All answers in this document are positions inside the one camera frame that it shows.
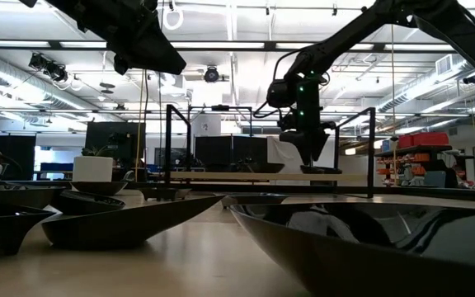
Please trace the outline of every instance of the white pot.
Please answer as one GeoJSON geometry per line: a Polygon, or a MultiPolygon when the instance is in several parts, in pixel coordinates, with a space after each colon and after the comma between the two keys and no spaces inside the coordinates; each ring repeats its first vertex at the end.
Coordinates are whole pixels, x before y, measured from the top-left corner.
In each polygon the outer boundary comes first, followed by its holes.
{"type": "Polygon", "coordinates": [[[75,157],[73,182],[111,182],[113,158],[75,157]]]}

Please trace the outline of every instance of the ceiling pipe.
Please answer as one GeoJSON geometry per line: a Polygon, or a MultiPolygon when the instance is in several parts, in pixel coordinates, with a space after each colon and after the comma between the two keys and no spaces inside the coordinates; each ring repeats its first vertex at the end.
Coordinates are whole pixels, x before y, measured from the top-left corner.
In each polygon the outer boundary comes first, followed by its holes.
{"type": "Polygon", "coordinates": [[[441,87],[442,83],[459,76],[468,75],[473,71],[475,71],[474,67],[466,59],[458,54],[453,54],[450,72],[439,75],[435,68],[432,69],[428,73],[421,75],[418,79],[407,83],[401,90],[395,93],[395,97],[393,97],[393,93],[384,97],[383,103],[377,107],[377,111],[389,111],[394,106],[397,107],[402,103],[434,91],[436,88],[441,87]]]}
{"type": "MultiPolygon", "coordinates": [[[[30,90],[35,90],[38,94],[42,95],[44,100],[52,101],[55,106],[65,106],[66,109],[97,109],[97,106],[75,97],[68,92],[61,91],[53,86],[52,83],[37,78],[2,60],[0,60],[0,85],[7,87],[27,86],[30,90]]],[[[103,120],[124,121],[117,115],[101,115],[101,117],[103,120]]]]}

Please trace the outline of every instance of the table surface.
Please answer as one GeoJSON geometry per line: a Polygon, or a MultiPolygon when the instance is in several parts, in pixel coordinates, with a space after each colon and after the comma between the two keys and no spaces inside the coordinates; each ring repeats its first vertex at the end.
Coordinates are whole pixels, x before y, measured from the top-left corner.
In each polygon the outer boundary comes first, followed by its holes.
{"type": "MultiPolygon", "coordinates": [[[[115,198],[127,207],[157,203],[144,201],[136,190],[124,190],[115,198]]],[[[291,196],[284,203],[359,201],[367,202],[347,196],[291,196]]],[[[377,196],[373,202],[475,208],[475,202],[415,196],[377,196]]],[[[54,249],[38,224],[16,256],[0,257],[0,296],[9,295],[309,296],[220,203],[132,250],[54,249]]]]}

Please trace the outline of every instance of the ventilation duct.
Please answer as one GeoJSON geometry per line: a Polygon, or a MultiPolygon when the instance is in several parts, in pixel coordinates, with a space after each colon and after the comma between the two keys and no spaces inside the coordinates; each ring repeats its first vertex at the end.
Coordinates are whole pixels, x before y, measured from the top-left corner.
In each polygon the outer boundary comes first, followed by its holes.
{"type": "Polygon", "coordinates": [[[441,83],[457,77],[467,76],[475,71],[474,67],[458,54],[449,54],[443,57],[435,63],[435,66],[435,69],[408,83],[399,92],[396,92],[395,100],[393,100],[393,94],[383,98],[383,104],[377,107],[378,111],[389,111],[394,106],[399,106],[404,102],[434,91],[441,87],[441,83]]]}
{"type": "MultiPolygon", "coordinates": [[[[0,60],[0,86],[20,86],[23,93],[53,102],[53,107],[63,109],[96,109],[97,107],[67,92],[61,91],[50,83],[32,76],[0,60]]],[[[124,121],[116,115],[100,115],[103,120],[124,121]]]]}

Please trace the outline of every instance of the wooden board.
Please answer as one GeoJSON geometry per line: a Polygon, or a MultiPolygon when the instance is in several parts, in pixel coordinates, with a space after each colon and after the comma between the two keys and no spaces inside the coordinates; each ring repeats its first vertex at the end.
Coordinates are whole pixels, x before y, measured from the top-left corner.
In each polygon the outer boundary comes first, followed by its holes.
{"type": "Polygon", "coordinates": [[[365,174],[298,174],[241,172],[170,172],[172,178],[234,180],[234,181],[313,181],[351,182],[367,179],[365,174]]]}

